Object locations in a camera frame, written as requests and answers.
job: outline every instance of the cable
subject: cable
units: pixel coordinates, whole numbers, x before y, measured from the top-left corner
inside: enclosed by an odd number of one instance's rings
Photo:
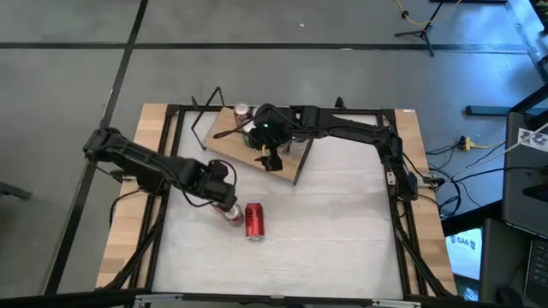
[[[135,191],[124,193],[123,195],[119,196],[118,198],[114,199],[114,202],[112,202],[112,205],[110,206],[110,220],[109,220],[109,226],[112,226],[112,220],[114,218],[114,210],[116,208],[116,204],[118,201],[122,200],[123,198],[129,197],[134,193],[140,192],[140,189],[138,188]]]
[[[419,172],[419,170],[414,166],[414,163],[411,162],[411,159],[409,159],[409,157],[407,155],[405,155],[405,152],[402,152],[402,154],[405,157],[405,159],[408,160],[408,162],[411,165],[411,168],[413,168],[414,172],[416,172],[422,178],[422,180],[425,180],[425,182],[427,182],[425,176],[422,175],[421,172]]]
[[[500,145],[503,145],[503,144],[504,144],[504,141],[500,141],[492,145],[476,145],[474,142],[471,142],[470,147],[476,148],[476,149],[491,149],[494,146],[499,147]]]
[[[461,3],[461,2],[462,2],[462,0],[457,1],[455,4],[453,4],[453,8],[454,8],[455,6],[457,6],[457,5],[458,5],[459,3]],[[433,18],[433,19],[431,19],[431,20],[429,20],[429,21],[414,21],[414,20],[412,20],[411,18],[409,18],[409,13],[408,13],[408,11],[406,11],[405,9],[403,9],[403,5],[402,5],[402,3],[400,2],[400,0],[396,0],[396,3],[397,3],[397,5],[398,5],[398,7],[400,7],[400,11],[402,12],[402,16],[405,16],[405,18],[407,18],[407,20],[408,20],[410,23],[412,23],[412,24],[414,24],[414,25],[416,25],[416,26],[424,26],[424,25],[427,25],[428,23],[433,23],[434,20],[439,19],[439,16],[438,16],[437,18]]]
[[[447,204],[451,204],[451,203],[456,201],[455,209],[453,209],[448,215],[442,215],[442,218],[453,216],[459,210],[459,208],[461,207],[461,202],[462,202],[461,189],[459,188],[457,183],[455,181],[453,181],[452,176],[449,173],[447,173],[447,172],[445,172],[441,169],[436,168],[436,166],[432,165],[431,163],[429,163],[429,165],[432,166],[432,169],[434,171],[439,172],[442,175],[445,175],[448,178],[448,180],[453,184],[453,187],[456,190],[456,196],[448,198],[447,200],[445,200],[445,202],[443,202],[442,204],[439,205],[439,210],[441,211],[444,206],[446,206]]]
[[[464,170],[461,170],[457,173],[455,173],[453,175],[453,177],[463,173],[463,172],[466,172],[472,168],[476,168],[478,166],[481,166],[482,164],[486,164],[486,163],[489,163],[491,162],[492,160],[496,159],[497,157],[501,157],[502,155],[508,153],[509,151],[512,151],[514,150],[516,147],[518,147],[519,145],[521,145],[522,143],[526,142],[527,140],[531,139],[536,133],[540,132],[541,130],[545,129],[546,127],[548,127],[548,123],[546,123],[545,125],[543,125],[542,127],[540,127],[539,129],[537,129],[536,131],[532,132],[531,134],[529,134],[526,138],[522,139],[520,142],[517,142],[515,145],[512,145],[511,147],[509,147],[508,149],[506,149],[506,151],[500,153],[500,154],[497,154],[496,156],[494,157],[491,157],[490,159],[487,159],[486,161],[484,161],[483,163],[478,163],[478,164],[475,164],[474,166],[471,166],[471,167],[467,167],[465,168]]]
[[[97,170],[99,170],[99,171],[103,172],[104,174],[106,174],[106,175],[108,175],[108,176],[111,176],[111,177],[112,177],[112,175],[110,174],[110,172],[108,172],[108,171],[105,171],[104,169],[102,169],[101,167],[99,167],[99,165],[98,165],[98,164],[96,164],[96,165],[95,165],[95,168],[96,168]]]
[[[478,172],[477,174],[471,174],[471,175],[467,175],[461,179],[458,179],[458,180],[453,180],[454,182],[458,183],[460,181],[464,181],[466,179],[469,179],[471,177],[474,177],[474,176],[478,176],[478,175],[485,175],[485,174],[488,174],[488,173],[491,173],[491,172],[497,172],[497,171],[503,171],[503,170],[513,170],[513,169],[526,169],[526,170],[548,170],[547,167],[506,167],[506,168],[497,168],[497,169],[491,169],[491,170],[487,170],[487,171],[483,171],[483,172]]]
[[[459,182],[459,184],[462,185],[462,187],[464,188],[464,192],[466,193],[466,195],[468,196],[468,198],[470,199],[470,201],[472,201],[474,204],[476,204],[477,207],[479,207],[480,209],[482,209],[481,207],[481,204],[477,203],[474,199],[472,199],[472,197],[470,197],[470,193],[468,193],[468,189],[466,187],[466,184],[462,183],[462,182]]]
[[[440,148],[437,148],[436,150],[427,151],[426,155],[440,155],[444,154],[445,152],[451,151],[455,149],[459,145],[459,142],[455,142],[453,145],[445,145]]]
[[[447,164],[451,161],[451,158],[453,158],[453,153],[455,153],[455,148],[451,149],[451,154],[449,155],[449,159],[444,164],[439,166],[438,169],[442,169],[443,167],[447,166]]]
[[[430,198],[430,197],[428,197],[428,196],[422,195],[422,194],[420,194],[420,193],[419,193],[419,197],[428,199],[428,200],[432,201],[433,203],[435,203],[435,204],[439,207],[438,201],[434,200],[433,198]]]
[[[480,159],[478,159],[475,163],[470,163],[468,166],[466,166],[466,168],[470,168],[472,166],[474,166],[476,163],[479,163],[482,159],[490,156],[496,149],[498,149],[499,147],[503,146],[504,145],[504,142],[500,145],[497,145],[495,148],[493,148],[492,150],[489,151],[489,153],[485,154],[483,157],[481,157]]]

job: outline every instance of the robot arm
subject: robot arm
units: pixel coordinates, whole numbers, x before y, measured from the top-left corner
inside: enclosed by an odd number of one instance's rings
[[[335,117],[329,110],[316,106],[289,106],[281,111],[264,104],[253,119],[255,126],[249,133],[250,143],[256,149],[263,145],[270,150],[268,157],[260,157],[267,171],[283,168],[276,148],[291,140],[337,137],[373,145],[380,161],[396,178],[396,196],[404,201],[418,197],[417,178],[409,173],[403,160],[402,139],[389,127],[377,127]]]
[[[115,163],[134,175],[148,193],[162,194],[168,181],[183,192],[216,202],[225,211],[235,204],[235,188],[224,182],[229,171],[219,161],[205,165],[192,158],[166,157],[129,141],[111,127],[95,130],[84,152],[90,161]]]

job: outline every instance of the gray floor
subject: gray floor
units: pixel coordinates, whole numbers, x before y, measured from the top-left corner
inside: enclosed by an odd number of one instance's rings
[[[511,2],[543,56],[547,49],[530,6]],[[403,4],[418,21],[436,5]],[[3,0],[0,42],[125,43],[138,7],[138,0]],[[522,44],[504,6],[448,4],[443,11],[433,43]],[[392,33],[416,28],[385,0],[151,0],[138,42],[409,44]],[[0,198],[0,297],[39,291],[84,165],[81,147],[101,119],[121,57],[121,50],[0,50],[0,180],[34,191],[26,202]],[[461,135],[490,144],[503,139],[504,119],[466,117],[463,107],[510,106],[541,84],[524,52],[439,51],[430,58],[425,51],[136,50],[111,125],[132,137],[143,103],[190,104],[191,95],[203,101],[221,86],[229,104],[329,106],[342,96],[352,107],[416,109],[426,149]],[[446,170],[459,171],[484,153],[458,151]],[[482,168],[501,165],[498,160]],[[467,184],[485,204],[500,198],[502,176]],[[96,174],[62,292],[93,288],[118,190],[112,179]],[[452,194],[446,187],[438,199]],[[464,198],[460,211],[473,207]]]

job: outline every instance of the soda can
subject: soda can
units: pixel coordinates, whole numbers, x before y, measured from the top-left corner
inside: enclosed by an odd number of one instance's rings
[[[249,105],[238,103],[234,106],[234,118],[236,119],[236,126],[240,126],[245,121],[251,119],[251,108]]]
[[[230,226],[240,227],[243,224],[244,219],[240,205],[234,204],[229,211],[222,210],[216,203],[212,203],[211,206],[224,217]]]
[[[250,203],[246,206],[246,238],[262,240],[265,237],[265,220],[263,206],[260,203]]]

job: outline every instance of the black cable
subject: black cable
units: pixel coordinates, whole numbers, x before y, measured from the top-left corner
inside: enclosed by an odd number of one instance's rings
[[[513,169],[526,169],[526,170],[547,170],[548,168],[546,167],[506,167],[506,168],[497,168],[497,169],[491,169],[491,170],[487,170],[487,171],[483,171],[483,172],[479,172],[477,174],[472,174],[472,175],[467,175],[461,179],[458,179],[458,180],[453,180],[454,182],[458,183],[460,181],[464,181],[466,179],[469,179],[471,177],[474,177],[474,176],[478,176],[478,175],[485,175],[485,174],[488,174],[488,173],[491,173],[491,172],[497,172],[497,171],[503,171],[503,170],[513,170]]]
[[[112,220],[113,220],[113,218],[114,218],[114,209],[116,208],[116,204],[118,203],[118,201],[120,201],[120,200],[122,200],[123,198],[126,198],[126,197],[128,197],[128,196],[131,196],[131,195],[134,194],[134,193],[138,193],[139,191],[140,191],[140,189],[138,188],[138,189],[135,190],[135,191],[124,193],[123,195],[118,196],[118,198],[115,198],[115,199],[114,199],[114,202],[112,202],[112,205],[110,206],[109,226],[112,226]]]
[[[459,186],[457,185],[457,183],[453,180],[453,177],[452,175],[450,175],[449,173],[441,170],[441,169],[438,169],[436,168],[436,166],[432,165],[431,163],[429,163],[431,166],[433,166],[433,170],[434,171],[437,171],[439,172],[440,174],[442,175],[445,175],[447,176],[447,178],[449,179],[449,181],[453,184],[453,187],[455,187],[455,190],[456,190],[456,196],[453,196],[451,198],[448,198],[447,200],[445,200],[442,204],[439,205],[439,210],[441,211],[443,209],[444,206],[446,206],[447,204],[451,204],[453,202],[456,201],[456,205],[455,205],[455,209],[453,209],[448,215],[444,215],[444,217],[449,217],[449,216],[453,216],[461,207],[461,202],[462,202],[462,196],[461,196],[461,189],[459,188]]]
[[[425,176],[422,175],[422,173],[419,172],[419,170],[414,166],[414,163],[411,162],[411,159],[409,159],[409,157],[408,157],[407,155],[405,155],[405,152],[402,152],[402,154],[403,154],[403,156],[405,157],[405,159],[408,160],[408,162],[409,162],[409,164],[411,165],[411,168],[413,168],[414,172],[416,172],[417,175],[419,175],[419,176],[422,178],[422,180],[424,180],[425,182],[428,182],[428,181],[426,181]]]
[[[103,172],[104,174],[106,174],[106,175],[110,176],[110,177],[114,177],[114,176],[112,176],[112,175],[110,174],[110,172],[108,172],[108,171],[106,171],[106,170],[102,169],[101,167],[99,167],[99,165],[98,165],[98,164],[96,164],[96,165],[95,165],[95,168],[96,168],[97,170],[99,170],[99,171]]]
[[[481,204],[477,203],[474,199],[472,199],[472,197],[470,197],[470,193],[468,193],[468,189],[467,189],[466,185],[462,182],[459,182],[459,184],[461,184],[462,187],[464,188],[464,192],[466,193],[466,195],[468,196],[470,201],[472,201],[474,204],[476,204],[477,207],[479,207],[481,209],[482,208]]]
[[[460,141],[456,141],[453,145],[444,145],[440,148],[437,148],[435,150],[427,151],[426,155],[440,155],[444,154],[445,152],[451,151],[455,149],[460,144]]]
[[[420,194],[420,193],[419,193],[419,197],[426,198],[426,199],[432,201],[433,203],[435,203],[435,204],[439,207],[438,201],[434,200],[433,198],[430,198],[430,197],[428,197],[428,196],[422,195],[422,194]]]
[[[486,157],[490,156],[496,149],[498,149],[499,147],[501,147],[503,145],[504,145],[504,143],[495,146],[494,148],[492,148],[492,150],[489,151],[489,153],[485,154],[483,157],[478,159],[475,163],[469,164],[468,166],[466,166],[466,168],[470,168],[470,167],[474,166],[476,163],[479,163],[482,159],[485,159]]]
[[[455,153],[455,148],[451,149],[451,155],[449,155],[449,159],[441,166],[438,167],[438,169],[443,169],[447,164],[451,161],[451,158],[453,158],[453,153]]]

